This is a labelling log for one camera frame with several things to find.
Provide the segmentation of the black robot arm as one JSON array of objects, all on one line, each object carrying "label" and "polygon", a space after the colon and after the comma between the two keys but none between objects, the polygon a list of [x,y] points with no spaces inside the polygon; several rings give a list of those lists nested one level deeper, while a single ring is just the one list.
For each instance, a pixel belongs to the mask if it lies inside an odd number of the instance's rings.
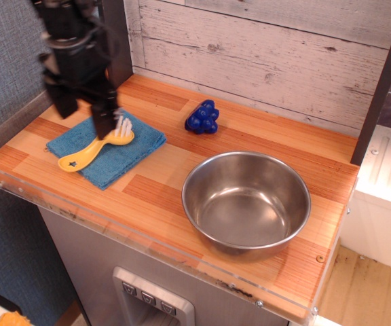
[{"label": "black robot arm", "polygon": [[117,92],[107,77],[114,55],[109,29],[95,15],[95,1],[33,1],[45,27],[48,53],[39,55],[43,83],[62,118],[91,106],[96,135],[104,139],[115,129]]}]

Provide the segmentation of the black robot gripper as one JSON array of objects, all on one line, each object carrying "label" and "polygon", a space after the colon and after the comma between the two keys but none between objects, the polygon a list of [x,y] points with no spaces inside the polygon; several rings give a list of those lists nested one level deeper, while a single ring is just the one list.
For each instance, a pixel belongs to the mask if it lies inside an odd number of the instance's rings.
[{"label": "black robot gripper", "polygon": [[78,110],[77,99],[91,103],[96,135],[103,140],[115,129],[118,108],[115,86],[106,76],[111,62],[107,35],[56,39],[43,33],[41,38],[50,50],[40,55],[43,81],[57,112],[66,119]]}]

